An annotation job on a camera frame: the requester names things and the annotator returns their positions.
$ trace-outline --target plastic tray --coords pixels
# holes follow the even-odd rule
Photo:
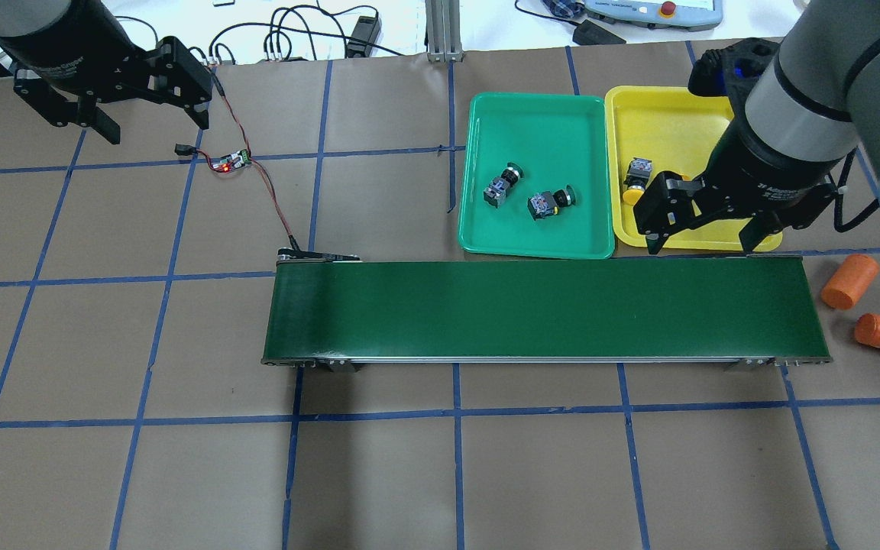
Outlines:
[[[484,189],[507,163],[524,177],[495,209]],[[572,185],[576,203],[535,222],[528,198]],[[613,254],[603,100],[488,92],[471,101],[458,240],[466,251],[525,257]]]
[[[609,197],[613,230],[632,247],[647,246],[636,230],[633,207],[620,198],[626,167],[633,157],[653,160],[654,174],[671,170],[695,177],[705,170],[708,156],[733,119],[728,98],[702,98],[688,88],[617,86],[607,93]],[[664,248],[741,251],[739,231],[748,219],[712,222],[668,239]],[[765,238],[755,251],[771,251],[782,233]]]

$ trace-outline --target cable connector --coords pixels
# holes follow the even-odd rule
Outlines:
[[[181,143],[175,143],[175,154],[178,154],[179,157],[188,157],[191,154],[196,153],[196,148],[191,145],[183,145]]]

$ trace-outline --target green conveyor belt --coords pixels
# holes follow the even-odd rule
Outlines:
[[[263,362],[829,360],[799,257],[278,264]]]

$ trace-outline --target green tray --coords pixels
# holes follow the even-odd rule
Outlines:
[[[264,363],[827,361],[799,257],[280,262]]]
[[[593,96],[488,92],[471,101],[458,240],[479,254],[602,260],[613,254],[607,123]],[[502,208],[484,189],[516,163],[525,177]],[[572,185],[576,203],[535,222],[528,198]]]

